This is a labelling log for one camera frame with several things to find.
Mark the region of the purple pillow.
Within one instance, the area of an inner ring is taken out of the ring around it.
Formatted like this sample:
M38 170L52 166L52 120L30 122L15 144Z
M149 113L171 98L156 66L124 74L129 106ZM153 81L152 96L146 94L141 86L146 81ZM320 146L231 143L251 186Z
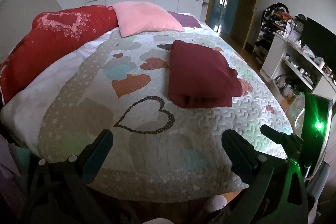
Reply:
M168 11L183 27L188 28L201 28L197 18L192 15L179 14L177 12Z

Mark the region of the grey rounded headboard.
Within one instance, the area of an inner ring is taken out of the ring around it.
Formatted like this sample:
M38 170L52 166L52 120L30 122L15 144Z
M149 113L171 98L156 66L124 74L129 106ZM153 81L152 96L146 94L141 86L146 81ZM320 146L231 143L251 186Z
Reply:
M57 0L3 0L0 17L0 57L4 62L15 46L27 35L34 18L45 11L59 11Z

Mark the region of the pink cushion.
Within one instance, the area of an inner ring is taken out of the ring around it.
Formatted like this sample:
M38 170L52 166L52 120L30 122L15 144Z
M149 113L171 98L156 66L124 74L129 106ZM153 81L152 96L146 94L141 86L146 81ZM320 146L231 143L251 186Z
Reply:
M122 38L142 32L185 30L168 11L151 2L125 1L112 7Z

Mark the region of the black clothes rack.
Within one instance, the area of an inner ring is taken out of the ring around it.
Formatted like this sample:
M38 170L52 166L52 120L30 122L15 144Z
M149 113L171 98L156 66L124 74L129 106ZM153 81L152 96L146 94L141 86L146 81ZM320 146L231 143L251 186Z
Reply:
M260 32L254 45L252 57L259 64L263 64L273 43L275 34L283 35L286 28L291 30L294 17L289 14L289 9L281 2L270 5L262 12Z

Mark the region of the black television screen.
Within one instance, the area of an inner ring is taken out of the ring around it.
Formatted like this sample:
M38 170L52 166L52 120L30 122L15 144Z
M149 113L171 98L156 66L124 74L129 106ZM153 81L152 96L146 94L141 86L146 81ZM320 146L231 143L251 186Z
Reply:
M322 57L325 64L335 74L335 51L336 51L336 36L329 29L319 24L315 20L307 17L301 41L304 46L308 46L315 57Z

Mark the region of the patchwork heart quilt bedspread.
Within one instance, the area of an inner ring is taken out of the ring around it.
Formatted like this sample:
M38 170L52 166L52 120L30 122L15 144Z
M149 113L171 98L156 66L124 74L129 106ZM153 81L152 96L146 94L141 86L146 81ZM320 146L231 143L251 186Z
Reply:
M169 100L169 49L175 40L212 48L226 58L243 86L232 106L183 109ZM122 38L115 30L47 109L38 152L60 162L109 129L113 147L92 187L124 200L180 202L244 188L222 147L224 130L235 130L257 151L285 158L283 148L261 134L264 124L292 133L262 79L213 32Z

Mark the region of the red embroidered pillow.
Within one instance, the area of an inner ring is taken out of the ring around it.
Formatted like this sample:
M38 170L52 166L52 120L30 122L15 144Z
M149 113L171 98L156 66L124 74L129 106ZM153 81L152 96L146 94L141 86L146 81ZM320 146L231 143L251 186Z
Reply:
M55 61L118 26L112 6L90 5L35 17L31 31L1 64L1 96L7 104Z

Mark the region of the dark red knit sweater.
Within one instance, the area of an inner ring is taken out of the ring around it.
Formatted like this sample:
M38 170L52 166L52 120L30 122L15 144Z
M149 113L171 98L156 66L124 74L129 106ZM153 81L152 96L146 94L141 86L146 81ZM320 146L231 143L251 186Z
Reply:
M241 97L236 70L212 48L175 40L169 56L168 98L185 109L231 107Z

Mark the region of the white bed sheet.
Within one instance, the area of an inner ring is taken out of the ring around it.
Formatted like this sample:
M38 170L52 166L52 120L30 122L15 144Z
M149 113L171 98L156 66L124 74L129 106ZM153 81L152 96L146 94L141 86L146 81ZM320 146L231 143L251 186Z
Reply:
M47 109L83 61L107 41L112 32L106 32L52 63L3 107L1 122L20 146L39 155L38 136Z

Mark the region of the white shelf unit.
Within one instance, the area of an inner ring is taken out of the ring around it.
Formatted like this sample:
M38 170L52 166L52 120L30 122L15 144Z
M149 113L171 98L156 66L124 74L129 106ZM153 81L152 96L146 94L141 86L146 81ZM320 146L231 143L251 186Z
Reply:
M267 81L293 73L309 92L335 102L335 84L329 76L302 50L277 33L274 33L260 73Z

